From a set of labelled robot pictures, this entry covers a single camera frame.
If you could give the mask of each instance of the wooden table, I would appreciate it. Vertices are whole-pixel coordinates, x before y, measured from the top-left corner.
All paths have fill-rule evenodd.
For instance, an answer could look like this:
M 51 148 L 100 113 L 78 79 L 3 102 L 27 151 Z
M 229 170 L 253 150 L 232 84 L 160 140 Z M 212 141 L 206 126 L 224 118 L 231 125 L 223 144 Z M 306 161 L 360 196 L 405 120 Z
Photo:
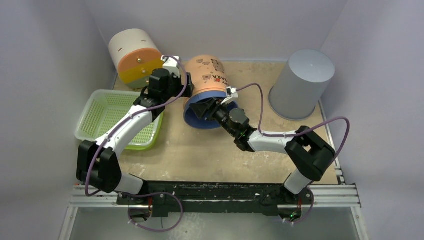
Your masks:
M 242 87 L 259 83 L 265 102 L 262 129 L 287 132 L 300 126 L 313 127 L 323 121 L 319 105 L 306 120 L 289 121 L 279 117 L 268 103 L 268 93 L 283 69 L 283 63 L 224 62 L 231 86 Z M 114 90 L 132 91 L 120 79 Z M 239 93 L 237 103 L 244 109 L 250 124 L 258 125 L 261 95 L 252 86 Z M 119 164 L 123 172 L 145 180 L 283 183 L 296 167 L 285 154 L 274 152 L 243 152 L 233 143 L 234 139 L 223 129 L 199 130 L 188 126 L 183 119 L 183 103 L 180 98 L 166 107 L 162 127 L 155 146 L 148 151 L 125 150 Z M 324 127 L 315 131 L 326 141 Z M 319 184 L 338 184 L 336 172 L 330 167 Z

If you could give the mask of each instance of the cylinder top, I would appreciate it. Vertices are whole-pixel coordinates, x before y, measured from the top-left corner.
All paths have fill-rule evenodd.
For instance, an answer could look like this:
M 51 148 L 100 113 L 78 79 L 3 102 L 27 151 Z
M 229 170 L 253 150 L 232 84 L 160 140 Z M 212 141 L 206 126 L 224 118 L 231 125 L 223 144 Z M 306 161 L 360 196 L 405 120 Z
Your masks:
M 288 65 L 296 76 L 311 83 L 326 82 L 336 72 L 331 59 L 313 49 L 303 49 L 293 53 L 288 59 Z

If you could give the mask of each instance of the gray cylinder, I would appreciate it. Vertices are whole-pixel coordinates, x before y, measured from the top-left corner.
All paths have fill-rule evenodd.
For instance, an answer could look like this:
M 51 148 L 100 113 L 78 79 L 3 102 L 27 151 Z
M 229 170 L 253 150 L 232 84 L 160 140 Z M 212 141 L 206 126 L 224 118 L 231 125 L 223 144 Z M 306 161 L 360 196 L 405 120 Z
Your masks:
M 320 51 L 304 49 L 293 53 L 269 91 L 271 108 L 289 120 L 309 117 L 335 71 L 333 62 Z

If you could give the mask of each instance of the green plastic basket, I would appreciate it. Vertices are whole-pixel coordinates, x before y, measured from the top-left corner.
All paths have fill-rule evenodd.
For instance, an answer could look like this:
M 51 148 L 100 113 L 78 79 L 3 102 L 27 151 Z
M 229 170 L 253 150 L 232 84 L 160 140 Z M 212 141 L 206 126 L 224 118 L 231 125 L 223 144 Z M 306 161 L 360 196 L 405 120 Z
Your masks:
M 81 114 L 75 137 L 79 140 L 94 141 L 109 131 L 140 96 L 138 92 L 97 90 L 92 93 Z M 155 145 L 159 135 L 163 113 L 154 122 L 137 134 L 125 148 L 145 151 Z

